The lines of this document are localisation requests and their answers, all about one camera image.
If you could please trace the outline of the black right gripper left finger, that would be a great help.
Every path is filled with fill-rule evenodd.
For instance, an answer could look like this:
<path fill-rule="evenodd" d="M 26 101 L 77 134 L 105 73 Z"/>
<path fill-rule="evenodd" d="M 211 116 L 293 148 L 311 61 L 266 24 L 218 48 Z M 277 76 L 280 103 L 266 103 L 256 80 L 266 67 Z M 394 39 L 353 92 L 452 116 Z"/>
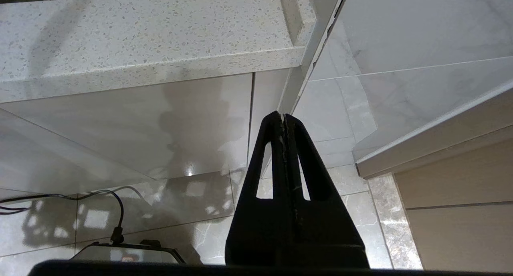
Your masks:
<path fill-rule="evenodd" d="M 265 116 L 233 216 L 227 244 L 297 245 L 299 163 L 291 138 L 292 116 L 277 111 Z M 265 148 L 271 145 L 273 198 L 257 197 Z"/>

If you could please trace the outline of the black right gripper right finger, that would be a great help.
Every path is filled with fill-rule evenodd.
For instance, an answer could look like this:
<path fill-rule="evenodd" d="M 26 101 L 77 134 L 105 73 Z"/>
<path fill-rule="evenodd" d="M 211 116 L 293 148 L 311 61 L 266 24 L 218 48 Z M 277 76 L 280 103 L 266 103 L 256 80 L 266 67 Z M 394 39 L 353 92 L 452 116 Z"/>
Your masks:
<path fill-rule="evenodd" d="M 304 124 L 285 117 L 288 194 L 295 237 L 304 243 L 363 246 L 341 196 Z"/>

